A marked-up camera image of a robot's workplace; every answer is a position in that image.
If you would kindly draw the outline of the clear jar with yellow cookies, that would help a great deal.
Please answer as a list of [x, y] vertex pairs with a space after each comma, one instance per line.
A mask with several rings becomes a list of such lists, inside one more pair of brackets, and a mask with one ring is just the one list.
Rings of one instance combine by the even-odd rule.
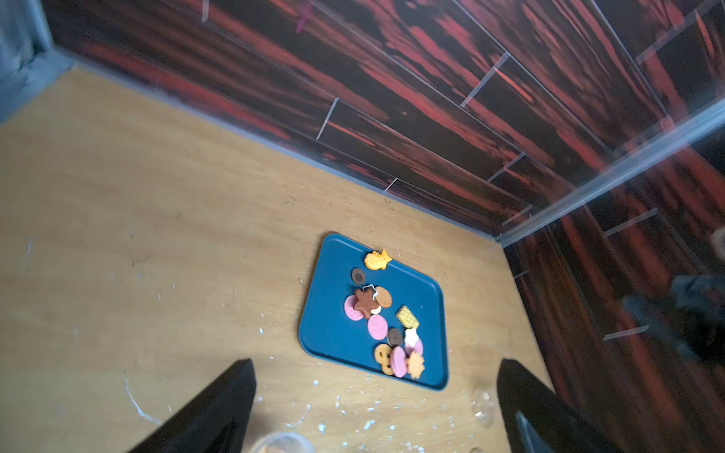
[[304, 436], [294, 432], [270, 433], [259, 439], [250, 453], [315, 453], [315, 447]]

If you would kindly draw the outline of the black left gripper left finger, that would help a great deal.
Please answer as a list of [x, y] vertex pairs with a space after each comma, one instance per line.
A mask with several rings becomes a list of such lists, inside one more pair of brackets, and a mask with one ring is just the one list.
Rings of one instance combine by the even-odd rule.
[[256, 394], [251, 359], [234, 362], [133, 452], [240, 452]]

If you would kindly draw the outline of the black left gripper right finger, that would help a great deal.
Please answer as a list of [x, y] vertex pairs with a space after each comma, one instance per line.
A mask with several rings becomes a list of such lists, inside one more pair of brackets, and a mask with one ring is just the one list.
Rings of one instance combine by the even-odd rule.
[[504, 359], [498, 404], [513, 452], [619, 452], [520, 362]]

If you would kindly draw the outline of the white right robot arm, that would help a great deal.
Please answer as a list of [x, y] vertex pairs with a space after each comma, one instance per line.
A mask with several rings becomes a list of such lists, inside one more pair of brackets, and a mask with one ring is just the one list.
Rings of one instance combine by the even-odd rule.
[[724, 364], [724, 276], [680, 275], [664, 296], [630, 294], [621, 304], [639, 326], [685, 360]]

